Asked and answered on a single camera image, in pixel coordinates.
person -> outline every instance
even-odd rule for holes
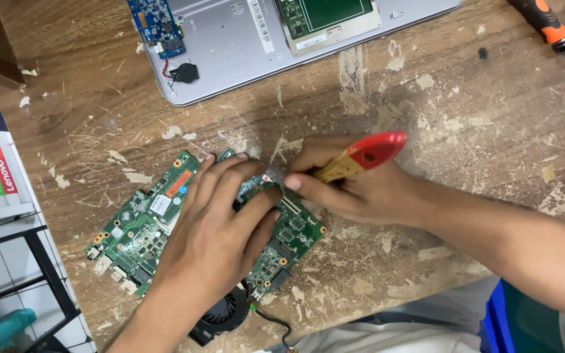
[[[305,138],[284,184],[342,218],[427,230],[523,293],[565,313],[565,222],[408,175],[394,162],[337,186],[305,173],[325,166],[362,137]],[[232,209],[232,202],[241,182],[265,168],[245,153],[216,164],[213,155],[204,159],[151,288],[109,353],[172,352],[200,317],[247,275],[271,237],[279,216],[272,206],[283,195],[266,189],[239,212]],[[478,299],[483,311],[487,299]],[[346,324],[309,335],[295,347],[302,353],[478,352],[476,332],[455,327],[419,322]]]

wooden workbench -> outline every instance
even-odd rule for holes
[[[565,22],[565,1],[550,5]],[[187,108],[158,92],[125,1],[0,0],[0,13],[21,67],[36,70],[24,90],[0,89],[1,109],[100,349],[138,298],[94,275],[83,248],[182,149],[198,157],[246,150],[281,180],[308,134],[404,129],[406,170],[565,218],[565,57],[503,0],[467,0]],[[490,274],[430,234],[310,209],[330,231],[261,302],[296,336]],[[250,314],[206,349],[184,342],[179,350],[252,352],[283,332]]]

white tile floor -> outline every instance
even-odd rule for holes
[[[12,137],[9,136],[10,145],[14,147]],[[17,162],[23,171],[24,180],[16,181],[17,183],[25,182],[27,188],[31,192],[35,209],[38,211],[36,215],[22,218],[15,222],[10,222],[0,226],[0,237],[14,234],[23,230],[32,229],[45,224],[40,207],[36,201],[36,196],[31,189],[31,184],[23,168],[23,164],[13,148]],[[61,280],[64,282],[69,294],[72,296],[74,303],[77,305],[77,299],[73,294],[73,289],[67,281],[67,273],[62,266],[58,251],[54,245],[51,233],[45,230],[39,233],[44,248],[55,265]],[[24,239],[15,239],[0,244],[0,291],[17,285],[41,274],[38,264],[32,253],[30,252]],[[36,313],[36,321],[25,330],[15,342],[19,345],[21,351],[29,347],[31,343],[40,337],[43,333],[49,331],[58,324],[64,314],[60,310],[51,289],[46,282],[37,283],[31,287],[25,288],[18,294],[14,294],[4,299],[0,299],[0,318],[5,314],[17,309],[32,309]],[[80,317],[71,321],[66,327],[61,329],[56,337],[71,353],[93,353],[97,349],[95,344],[90,340],[89,328],[84,321],[84,317]]]

laptop fan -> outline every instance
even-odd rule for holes
[[[247,297],[247,292],[236,286],[211,309],[208,309],[195,324],[193,330],[189,332],[189,337],[203,347],[212,341],[215,335],[239,327],[250,311],[250,303],[248,303]]]

